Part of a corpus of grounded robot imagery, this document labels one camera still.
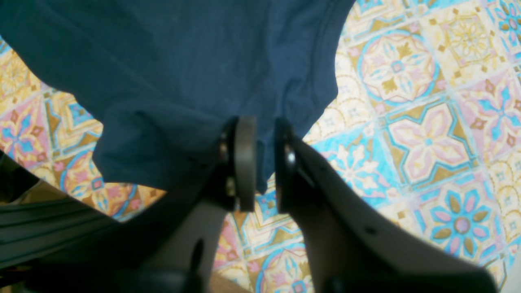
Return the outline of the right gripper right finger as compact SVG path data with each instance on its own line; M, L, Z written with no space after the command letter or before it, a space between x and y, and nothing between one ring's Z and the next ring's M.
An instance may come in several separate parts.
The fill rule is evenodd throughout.
M317 293L496 293L483 268L421 241L359 197L328 161L275 123L278 211L303 237Z

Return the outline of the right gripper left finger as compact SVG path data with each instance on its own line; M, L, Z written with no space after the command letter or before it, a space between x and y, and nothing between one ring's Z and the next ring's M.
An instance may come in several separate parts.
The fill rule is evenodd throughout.
M254 210L256 154L256 119L231 119L206 162L124 223L71 197L2 205L1 287L206 293L227 213Z

